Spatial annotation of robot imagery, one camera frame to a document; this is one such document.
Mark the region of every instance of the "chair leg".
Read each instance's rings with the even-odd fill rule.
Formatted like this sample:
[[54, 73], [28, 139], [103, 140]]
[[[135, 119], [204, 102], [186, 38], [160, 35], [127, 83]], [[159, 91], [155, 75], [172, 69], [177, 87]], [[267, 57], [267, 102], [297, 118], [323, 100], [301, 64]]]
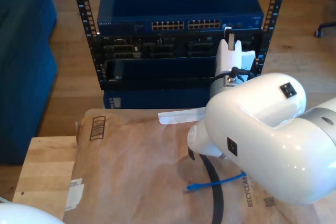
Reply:
[[323, 28], [327, 28], [327, 27], [333, 27], [336, 26], [336, 22], [328, 22], [328, 23], [323, 23], [319, 26], [319, 29], [315, 32], [315, 37], [317, 38], [321, 38], [323, 33], [322, 33], [322, 29]]

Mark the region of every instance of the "blue couch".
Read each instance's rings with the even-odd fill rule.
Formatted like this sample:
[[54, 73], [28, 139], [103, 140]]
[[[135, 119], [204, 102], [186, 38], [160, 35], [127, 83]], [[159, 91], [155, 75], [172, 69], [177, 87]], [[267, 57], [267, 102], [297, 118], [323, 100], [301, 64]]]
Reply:
[[0, 164], [23, 163], [56, 74], [52, 0], [0, 0]]

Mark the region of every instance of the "black cable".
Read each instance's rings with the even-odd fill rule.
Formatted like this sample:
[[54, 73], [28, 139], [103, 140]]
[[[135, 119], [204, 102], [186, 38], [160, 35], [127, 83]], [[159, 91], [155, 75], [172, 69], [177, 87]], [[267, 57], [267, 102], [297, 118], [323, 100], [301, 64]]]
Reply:
[[243, 79], [241, 76], [237, 76], [237, 78], [238, 78], [239, 80], [241, 80], [242, 82], [245, 82], [244, 79]]
[[233, 67], [231, 69], [231, 72], [224, 72], [224, 73], [220, 73], [219, 75], [215, 76], [212, 82], [214, 82], [214, 81], [216, 81], [220, 78], [226, 77], [226, 76], [230, 76], [231, 78], [236, 78], [237, 77], [242, 82], [244, 82], [244, 80], [241, 76], [248, 76], [250, 79], [255, 77], [255, 75], [253, 73], [251, 73], [251, 71], [249, 71], [249, 70], [239, 69], [237, 67]]

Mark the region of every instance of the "wooden floor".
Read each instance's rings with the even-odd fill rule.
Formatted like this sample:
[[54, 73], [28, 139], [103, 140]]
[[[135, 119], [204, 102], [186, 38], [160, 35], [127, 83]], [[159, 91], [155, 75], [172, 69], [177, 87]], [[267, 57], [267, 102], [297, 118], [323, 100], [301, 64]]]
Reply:
[[[259, 0], [266, 12], [269, 0]], [[54, 0], [57, 25], [50, 46], [58, 76], [39, 136], [75, 134], [75, 122], [101, 108], [103, 92], [85, 39], [75, 0]], [[90, 0], [95, 19], [99, 0]], [[305, 88], [308, 108], [336, 97], [336, 28], [313, 36], [321, 22], [336, 20], [335, 0], [284, 0], [263, 73], [283, 72]], [[20, 166], [0, 166], [0, 196], [12, 200]]]

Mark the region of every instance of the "blue ethernet cable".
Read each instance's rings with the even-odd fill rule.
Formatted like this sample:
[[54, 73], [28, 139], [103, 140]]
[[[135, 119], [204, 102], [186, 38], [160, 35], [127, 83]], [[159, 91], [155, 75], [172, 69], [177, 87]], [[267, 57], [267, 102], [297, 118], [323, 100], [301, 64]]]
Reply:
[[192, 185], [186, 186], [184, 191], [194, 191], [194, 190], [200, 190], [202, 188], [206, 188], [206, 187], [210, 187], [210, 186], [221, 185], [223, 183], [230, 182], [230, 181], [236, 180], [236, 179], [244, 177], [244, 176], [246, 176], [246, 173], [243, 172], [243, 173], [241, 173], [241, 174], [239, 174], [235, 177], [223, 179], [223, 180], [213, 182], [213, 183], [192, 184]]

